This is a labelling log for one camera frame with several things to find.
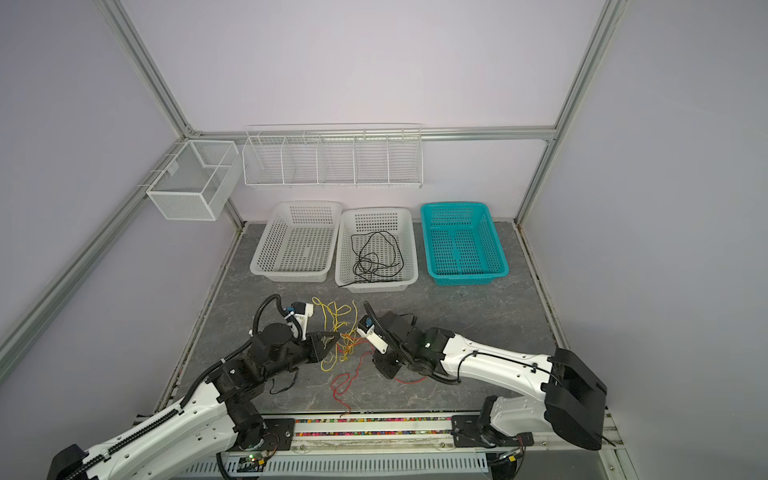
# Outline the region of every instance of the marble pattern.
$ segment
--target marble pattern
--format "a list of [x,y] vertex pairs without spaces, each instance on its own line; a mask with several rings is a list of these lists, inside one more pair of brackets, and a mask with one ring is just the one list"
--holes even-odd
[[[553,353],[554,338],[515,236],[515,228],[511,223],[496,223],[495,226],[509,263],[509,274],[504,278],[489,285],[435,285],[427,272],[422,226],[415,223],[419,279],[403,292],[351,294],[336,285],[333,267],[323,283],[274,283],[266,277],[253,275],[249,265],[264,225],[249,225],[190,355],[177,398],[206,367],[242,344],[253,313],[271,293],[279,293],[284,306],[297,300],[311,302],[314,296],[324,303],[335,300],[339,305],[347,303],[351,306],[355,300],[360,315],[363,300],[368,300],[380,314],[387,310],[415,313],[419,317],[417,325],[423,329],[441,326],[490,346],[525,353]],[[270,304],[262,315],[262,326],[279,321],[282,319]],[[310,318],[309,331],[322,329],[323,315],[318,309]],[[346,408],[333,398],[330,383],[340,373],[348,372],[354,376],[360,357],[367,351],[366,346],[359,346],[346,362],[338,362],[331,372],[323,372],[319,364],[301,366],[293,388],[277,395],[265,392],[254,402],[262,413],[343,412]],[[275,390],[288,386],[292,378],[292,373],[280,374]],[[397,378],[411,381],[419,376],[401,369]],[[382,377],[368,355],[362,361],[358,377],[340,398],[356,412],[458,411],[479,409],[489,395],[511,396],[508,390],[474,379],[465,379],[459,386],[447,386],[430,379],[403,385]]]

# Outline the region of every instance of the yellow string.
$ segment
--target yellow string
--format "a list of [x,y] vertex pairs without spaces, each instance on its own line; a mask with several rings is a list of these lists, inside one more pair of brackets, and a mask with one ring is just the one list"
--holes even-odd
[[[333,332],[339,332],[344,326],[349,326],[349,322],[342,322],[339,319],[341,316],[345,316],[347,313],[352,312],[352,308],[349,305],[338,306],[335,301],[326,305],[316,296],[312,298],[312,303],[319,306],[323,311],[324,330],[328,330],[329,316],[333,321],[331,328]],[[347,357],[354,353],[355,345],[359,345],[365,341],[357,336],[357,305],[355,304],[355,300],[352,301],[352,305],[355,307],[355,319],[352,321],[352,326],[349,328],[349,331],[341,330],[341,339],[331,352],[331,359],[323,359],[323,361],[320,362],[320,369],[324,372],[333,370],[333,367],[336,366],[337,362],[345,362]]]

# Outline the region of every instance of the blue basket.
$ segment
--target blue basket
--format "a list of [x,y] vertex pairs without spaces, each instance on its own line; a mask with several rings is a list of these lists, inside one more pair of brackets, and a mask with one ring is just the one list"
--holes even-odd
[[422,207],[427,270],[438,285],[485,285],[509,273],[502,243],[484,204]]

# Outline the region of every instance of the wire basket compartment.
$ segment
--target wire basket compartment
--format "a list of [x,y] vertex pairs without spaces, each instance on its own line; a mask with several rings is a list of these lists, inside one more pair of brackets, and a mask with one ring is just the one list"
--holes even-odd
[[352,293],[399,292],[419,278],[411,213],[362,208],[341,216],[336,284]]
[[147,195],[168,220],[216,220],[243,173],[233,141],[188,140]]
[[485,285],[509,273],[502,243],[484,204],[422,207],[427,270],[438,285]]
[[245,183],[420,187],[420,134],[250,136],[243,146]]
[[250,262],[273,282],[323,282],[339,232],[336,202],[281,202],[270,214]]

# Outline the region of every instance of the white wall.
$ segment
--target white wall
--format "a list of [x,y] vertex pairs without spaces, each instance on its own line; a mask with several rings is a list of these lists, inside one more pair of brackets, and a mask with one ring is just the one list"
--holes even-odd
[[421,188],[294,187],[254,190],[241,184],[233,201],[248,221],[266,221],[272,208],[288,200],[331,200],[344,209],[407,207],[414,218],[429,202],[478,201],[495,218],[514,218],[541,159],[541,140],[424,142]]
[[[5,2],[0,336],[174,140],[89,0]],[[44,478],[62,448],[152,413],[232,235],[145,204],[0,386],[0,477]]]
[[604,0],[127,0],[192,125],[552,125]]
[[642,479],[768,472],[766,25],[630,3],[524,224]]

